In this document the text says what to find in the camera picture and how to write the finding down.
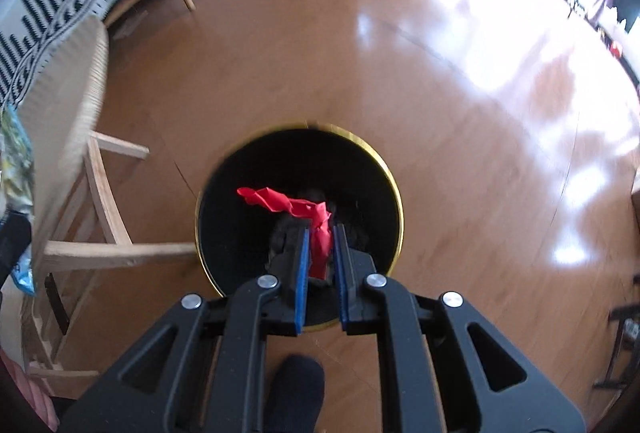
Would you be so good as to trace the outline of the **blue white top wrapper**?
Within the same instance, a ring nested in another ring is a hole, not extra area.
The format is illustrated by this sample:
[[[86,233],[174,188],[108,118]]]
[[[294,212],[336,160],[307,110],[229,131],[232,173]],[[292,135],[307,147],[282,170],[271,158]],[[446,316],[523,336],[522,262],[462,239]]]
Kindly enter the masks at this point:
[[[32,277],[35,170],[32,143],[10,104],[1,109],[1,283],[27,295]]]

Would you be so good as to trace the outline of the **black gold trash bin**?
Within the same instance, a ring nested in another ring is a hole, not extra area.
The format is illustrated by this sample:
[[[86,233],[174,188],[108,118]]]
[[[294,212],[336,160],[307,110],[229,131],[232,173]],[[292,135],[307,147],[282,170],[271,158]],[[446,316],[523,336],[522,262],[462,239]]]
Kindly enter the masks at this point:
[[[390,168],[367,142],[333,125],[300,123],[248,138],[213,169],[196,205],[196,249],[214,290],[230,297],[273,271],[288,233],[310,232],[304,328],[338,320],[333,228],[350,249],[392,272],[404,240],[404,208]]]

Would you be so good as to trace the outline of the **wooden table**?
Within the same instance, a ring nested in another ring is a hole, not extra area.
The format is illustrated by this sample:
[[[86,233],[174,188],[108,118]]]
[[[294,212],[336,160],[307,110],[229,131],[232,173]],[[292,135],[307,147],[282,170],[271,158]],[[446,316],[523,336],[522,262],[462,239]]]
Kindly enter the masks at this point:
[[[191,242],[134,243],[128,234],[102,154],[143,160],[150,152],[96,131],[107,60],[106,27],[99,18],[85,18],[18,108],[35,158],[32,271],[38,289],[23,304],[23,344],[27,373],[42,381],[98,376],[66,370],[58,356],[102,271],[196,257]]]

